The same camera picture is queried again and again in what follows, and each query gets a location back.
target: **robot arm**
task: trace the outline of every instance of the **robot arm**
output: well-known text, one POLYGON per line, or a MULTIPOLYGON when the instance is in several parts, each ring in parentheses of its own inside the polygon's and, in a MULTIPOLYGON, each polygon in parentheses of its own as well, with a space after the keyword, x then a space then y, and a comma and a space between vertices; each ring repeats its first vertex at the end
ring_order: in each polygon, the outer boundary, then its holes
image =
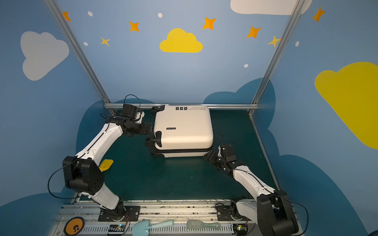
POLYGON ((151 123, 142 123, 144 112, 133 105, 124 104, 119 116, 106 120, 96 137, 74 157, 63 160, 65 185, 88 196, 100 205, 99 221, 121 221, 125 215, 123 200, 104 183, 104 174, 98 166, 111 145, 122 134, 151 134, 151 123))
POLYGON ((259 225, 263 236, 288 236, 299 231, 293 207, 283 190, 275 190, 255 174, 248 166, 237 161, 230 144, 219 146, 219 152, 204 156, 218 170, 224 170, 241 183, 255 201, 241 199, 231 202, 234 218, 245 216, 259 225))

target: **light blue toy shovel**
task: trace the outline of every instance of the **light blue toy shovel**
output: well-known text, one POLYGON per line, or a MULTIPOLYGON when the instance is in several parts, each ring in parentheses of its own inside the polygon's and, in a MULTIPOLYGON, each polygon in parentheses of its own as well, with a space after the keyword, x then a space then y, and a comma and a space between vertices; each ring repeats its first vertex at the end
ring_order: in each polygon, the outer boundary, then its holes
POLYGON ((148 220, 136 223, 131 231, 133 236, 148 236, 150 228, 164 228, 173 226, 173 220, 163 221, 157 224, 150 225, 148 220))

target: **green table surface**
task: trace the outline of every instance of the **green table surface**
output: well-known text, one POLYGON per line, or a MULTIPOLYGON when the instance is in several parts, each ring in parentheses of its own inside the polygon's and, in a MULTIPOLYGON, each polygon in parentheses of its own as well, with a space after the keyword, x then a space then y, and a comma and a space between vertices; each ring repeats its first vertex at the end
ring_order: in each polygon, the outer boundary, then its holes
MULTIPOLYGON (((211 110, 213 150, 229 142, 236 158, 266 184, 276 187, 245 110, 211 110)), ((145 110, 144 122, 154 122, 145 110)), ((106 152, 114 160, 104 171, 105 184, 123 200, 232 199, 247 190, 203 157, 152 157, 145 140, 151 135, 121 136, 106 152)))

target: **white cloud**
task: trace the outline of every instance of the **white cloud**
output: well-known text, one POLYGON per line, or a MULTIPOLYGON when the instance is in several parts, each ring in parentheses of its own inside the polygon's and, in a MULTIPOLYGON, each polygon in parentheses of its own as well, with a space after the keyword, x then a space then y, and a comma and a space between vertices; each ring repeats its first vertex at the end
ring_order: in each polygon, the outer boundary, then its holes
MULTIPOLYGON (((297 0, 231 0, 231 9, 240 14, 291 15, 297 0)), ((305 0, 301 14, 311 5, 305 0)))
POLYGON ((69 53, 66 42, 51 34, 27 31, 21 36, 21 50, 26 57, 22 70, 30 80, 39 80, 61 63, 69 53))

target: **metal pole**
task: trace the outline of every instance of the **metal pole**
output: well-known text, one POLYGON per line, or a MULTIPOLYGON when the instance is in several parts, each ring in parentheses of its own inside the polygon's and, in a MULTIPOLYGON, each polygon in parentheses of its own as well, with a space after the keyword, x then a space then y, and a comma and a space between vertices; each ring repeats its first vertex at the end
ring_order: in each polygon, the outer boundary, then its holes
POLYGON ((73 51, 76 53, 77 57, 79 58, 79 61, 83 65, 85 71, 87 72, 90 80, 92 81, 93 85, 97 89, 97 92, 100 94, 101 99, 105 103, 110 103, 110 99, 108 95, 106 94, 104 88, 101 85, 100 80, 98 79, 95 71, 93 70, 91 64, 89 63, 87 57, 84 54, 84 51, 79 45, 79 42, 77 41, 75 34, 71 30, 70 26, 68 25, 66 19, 63 17, 62 10, 60 9, 58 3, 56 0, 45 0, 45 3, 47 4, 48 8, 50 9, 51 14, 55 18, 56 22, 58 23, 59 27, 61 28, 63 34, 66 36, 68 42, 70 43, 73 51))
MULTIPOLYGON (((122 109, 122 103, 105 103, 104 107, 106 109, 122 109)), ((131 103, 133 106, 139 106, 139 103, 131 103)), ((184 104, 184 103, 170 103, 170 104, 159 104, 159 103, 142 103, 141 108, 151 109, 153 106, 162 106, 162 105, 172 105, 172 106, 196 106, 202 105, 207 106, 209 109, 213 110, 248 110, 248 109, 257 109, 259 105, 257 104, 184 104)))
POLYGON ((293 12, 291 13, 291 16, 289 18, 289 21, 287 22, 285 29, 283 30, 281 40, 280 40, 276 50, 274 51, 272 59, 270 60, 268 69, 266 70, 264 77, 263 77, 263 79, 262 79, 262 81, 261 81, 261 83, 260 83, 260 85, 259 85, 259 87, 258 87, 258 89, 255 93, 255 96, 252 100, 253 104, 259 103, 259 100, 260 100, 266 86, 268 85, 270 78, 272 77, 274 69, 276 68, 278 61, 280 60, 280 57, 281 57, 282 53, 284 52, 284 49, 285 49, 285 47, 286 47, 286 45, 287 45, 287 43, 290 39, 290 36, 293 33, 295 26, 297 25, 297 22, 298 22, 298 20, 301 16, 302 6, 303 6, 305 1, 306 0, 298 0, 297 1, 296 5, 293 9, 293 12))

